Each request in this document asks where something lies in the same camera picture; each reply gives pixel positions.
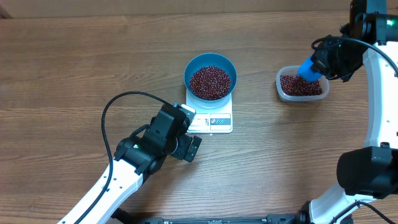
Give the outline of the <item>blue plastic measuring scoop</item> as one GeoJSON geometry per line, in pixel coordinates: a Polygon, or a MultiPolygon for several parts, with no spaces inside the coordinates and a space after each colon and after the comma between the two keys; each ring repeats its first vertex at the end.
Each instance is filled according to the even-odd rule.
{"type": "Polygon", "coordinates": [[[311,60],[311,56],[301,64],[300,68],[297,71],[297,75],[302,77],[307,82],[315,82],[319,80],[323,75],[320,72],[315,72],[311,69],[313,62],[311,60]]]}

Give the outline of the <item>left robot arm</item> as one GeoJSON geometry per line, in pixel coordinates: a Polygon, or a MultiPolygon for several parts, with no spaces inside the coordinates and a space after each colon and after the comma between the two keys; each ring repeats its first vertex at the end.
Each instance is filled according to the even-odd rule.
{"type": "Polygon", "coordinates": [[[201,138],[186,134],[195,113],[185,104],[164,104],[150,124],[119,142],[102,177],[61,223],[107,223],[168,156],[191,162],[201,143],[201,138]]]}

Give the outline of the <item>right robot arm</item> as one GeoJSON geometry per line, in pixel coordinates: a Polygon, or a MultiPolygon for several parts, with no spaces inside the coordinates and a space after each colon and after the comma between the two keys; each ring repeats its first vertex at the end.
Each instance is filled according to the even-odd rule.
{"type": "Polygon", "coordinates": [[[340,32],[315,40],[297,73],[309,82],[347,82],[364,68],[368,131],[362,149],[340,156],[336,183],[303,206],[297,223],[347,222],[360,206],[397,193],[397,16],[387,13],[385,1],[355,0],[340,32]]]}

